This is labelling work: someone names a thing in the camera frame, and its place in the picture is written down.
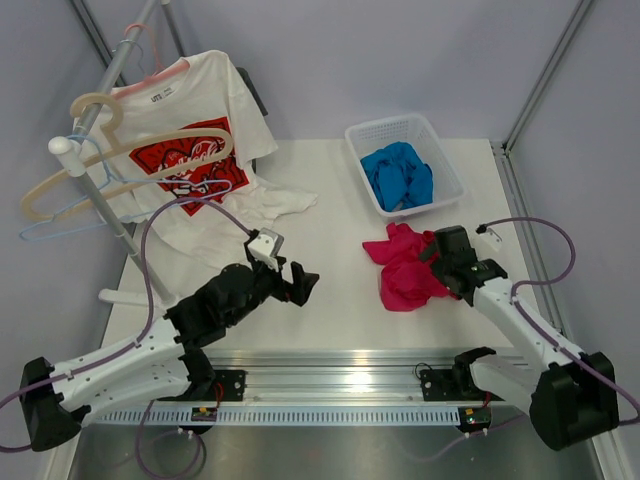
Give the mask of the pink magenta t shirt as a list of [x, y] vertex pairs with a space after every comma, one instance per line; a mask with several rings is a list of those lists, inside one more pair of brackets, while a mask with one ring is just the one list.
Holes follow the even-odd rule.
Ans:
[[419, 259], [435, 241], [432, 231], [416, 232], [406, 223], [390, 223], [386, 233], [386, 240], [365, 241], [362, 247], [373, 263], [382, 266], [379, 294], [387, 310], [411, 312], [432, 298], [451, 297], [431, 271], [437, 256], [427, 262]]

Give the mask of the wooden clothes hanger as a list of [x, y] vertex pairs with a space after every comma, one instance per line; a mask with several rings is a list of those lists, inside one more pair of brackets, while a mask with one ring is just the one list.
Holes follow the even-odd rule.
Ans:
[[[76, 98], [71, 105], [70, 114], [74, 118], [79, 118], [80, 104], [87, 102], [87, 100], [81, 100], [82, 96]], [[146, 183], [178, 183], [181, 181], [179, 177], [181, 173], [196, 170], [204, 165], [222, 161], [230, 155], [234, 147], [234, 141], [231, 134], [224, 129], [218, 128], [180, 129], [161, 135], [148, 136], [135, 142], [123, 144], [115, 134], [116, 129], [120, 126], [124, 118], [124, 113], [120, 104], [113, 98], [103, 106], [107, 106], [111, 110], [111, 118], [109, 121], [100, 126], [110, 149], [106, 152], [98, 150], [92, 157], [85, 160], [81, 159], [86, 167], [86, 171], [88, 167], [97, 163], [101, 163], [104, 168], [107, 168], [108, 165], [106, 161], [108, 159], [128, 154], [133, 150], [146, 148], [148, 146], [156, 146], [162, 142], [172, 142], [184, 139], [212, 139], [214, 141], [212, 146], [198, 148], [195, 152], [189, 154], [187, 156], [187, 161], [184, 163], [177, 164], [171, 168], [162, 167], [142, 178], [135, 178], [132, 180], [119, 178], [117, 181], [121, 185], [106, 192], [98, 187], [100, 193], [107, 200], [107, 203], [110, 199], [133, 191]], [[65, 218], [89, 208], [94, 208], [89, 204], [89, 200], [86, 196], [85, 199], [73, 203], [51, 215], [41, 214], [33, 209], [33, 203], [38, 198], [67, 178], [71, 177], [64, 169], [62, 169], [29, 191], [21, 200], [21, 209], [25, 216], [35, 222], [46, 222], [54, 221], [58, 218]]]

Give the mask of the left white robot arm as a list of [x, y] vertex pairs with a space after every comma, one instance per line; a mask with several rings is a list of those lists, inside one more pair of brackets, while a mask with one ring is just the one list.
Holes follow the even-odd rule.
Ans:
[[267, 299], [303, 306], [320, 277], [291, 265], [291, 280], [261, 261], [231, 264], [138, 335], [82, 357], [25, 364], [19, 402], [28, 449], [43, 452], [73, 439], [94, 420], [155, 400], [208, 396], [216, 373], [203, 349]]

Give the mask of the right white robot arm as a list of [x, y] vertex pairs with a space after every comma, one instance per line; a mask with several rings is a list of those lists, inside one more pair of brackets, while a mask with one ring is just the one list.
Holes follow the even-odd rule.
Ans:
[[455, 299], [489, 319], [528, 366], [518, 368], [494, 349], [478, 347], [457, 355], [442, 380], [422, 372], [423, 384], [467, 401], [492, 396], [508, 402], [555, 451], [619, 426], [611, 361], [600, 352], [586, 354], [555, 330], [518, 295], [495, 260], [478, 258], [464, 227], [437, 230], [420, 259]]

